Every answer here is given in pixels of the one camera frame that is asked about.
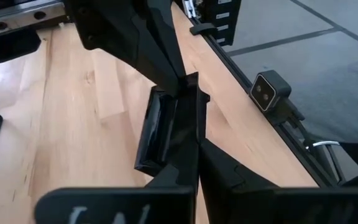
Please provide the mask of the black table edge clamp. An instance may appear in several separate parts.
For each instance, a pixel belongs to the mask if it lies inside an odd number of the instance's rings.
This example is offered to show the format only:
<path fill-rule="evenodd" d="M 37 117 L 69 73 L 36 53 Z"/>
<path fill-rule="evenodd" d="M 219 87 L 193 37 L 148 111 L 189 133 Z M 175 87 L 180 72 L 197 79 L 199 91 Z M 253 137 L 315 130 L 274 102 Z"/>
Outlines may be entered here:
<path fill-rule="evenodd" d="M 214 35 L 216 32 L 217 28 L 212 23 L 200 23 L 190 27 L 192 35 Z"/>

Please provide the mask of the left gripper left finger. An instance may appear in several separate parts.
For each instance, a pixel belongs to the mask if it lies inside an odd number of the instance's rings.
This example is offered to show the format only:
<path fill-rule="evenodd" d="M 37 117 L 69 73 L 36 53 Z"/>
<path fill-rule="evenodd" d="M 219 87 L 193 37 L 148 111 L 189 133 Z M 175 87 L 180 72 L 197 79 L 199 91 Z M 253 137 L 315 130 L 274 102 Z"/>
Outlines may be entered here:
<path fill-rule="evenodd" d="M 36 224 L 194 224 L 198 156 L 176 155 L 144 187 L 60 188 L 39 199 Z"/>

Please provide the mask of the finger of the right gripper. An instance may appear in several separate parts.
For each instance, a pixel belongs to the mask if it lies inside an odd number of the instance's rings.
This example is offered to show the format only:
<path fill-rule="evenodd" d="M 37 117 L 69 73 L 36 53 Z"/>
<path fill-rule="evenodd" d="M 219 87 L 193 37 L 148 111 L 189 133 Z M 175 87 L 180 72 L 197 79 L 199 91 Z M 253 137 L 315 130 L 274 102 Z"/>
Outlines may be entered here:
<path fill-rule="evenodd" d="M 172 17 L 172 0 L 147 0 L 151 33 L 178 79 L 186 75 Z"/>
<path fill-rule="evenodd" d="M 63 0 L 83 47 L 101 49 L 136 69 L 170 95 L 181 91 L 178 79 L 151 33 L 147 0 Z M 0 34 L 0 63 L 38 50 L 33 27 Z"/>

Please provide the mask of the black box with white labels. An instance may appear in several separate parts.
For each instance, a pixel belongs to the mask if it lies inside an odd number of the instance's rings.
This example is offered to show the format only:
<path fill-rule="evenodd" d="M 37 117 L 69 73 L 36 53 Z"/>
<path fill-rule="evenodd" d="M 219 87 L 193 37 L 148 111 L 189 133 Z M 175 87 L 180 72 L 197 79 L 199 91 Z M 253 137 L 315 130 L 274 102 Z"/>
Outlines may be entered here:
<path fill-rule="evenodd" d="M 175 0 L 196 24 L 212 23 L 217 32 L 212 36 L 220 46 L 232 45 L 242 0 Z"/>

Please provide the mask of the black square mini plate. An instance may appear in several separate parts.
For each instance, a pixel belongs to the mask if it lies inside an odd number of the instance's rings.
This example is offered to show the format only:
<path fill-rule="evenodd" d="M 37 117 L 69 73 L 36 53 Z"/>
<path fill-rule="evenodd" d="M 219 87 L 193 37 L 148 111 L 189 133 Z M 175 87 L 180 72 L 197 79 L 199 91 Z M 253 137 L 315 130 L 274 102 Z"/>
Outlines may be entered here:
<path fill-rule="evenodd" d="M 150 90 L 134 168 L 155 177 L 189 141 L 206 136 L 210 96 L 201 90 L 199 73 L 186 76 L 187 87 L 176 97 L 157 85 Z"/>

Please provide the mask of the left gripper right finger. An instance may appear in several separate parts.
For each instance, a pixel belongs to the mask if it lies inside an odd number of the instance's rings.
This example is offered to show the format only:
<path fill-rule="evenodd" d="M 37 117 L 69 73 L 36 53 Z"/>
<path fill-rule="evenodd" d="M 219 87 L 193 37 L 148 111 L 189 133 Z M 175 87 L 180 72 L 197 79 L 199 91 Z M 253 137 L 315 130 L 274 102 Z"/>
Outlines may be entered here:
<path fill-rule="evenodd" d="M 279 187 L 208 139 L 199 171 L 210 224 L 358 224 L 358 187 Z"/>

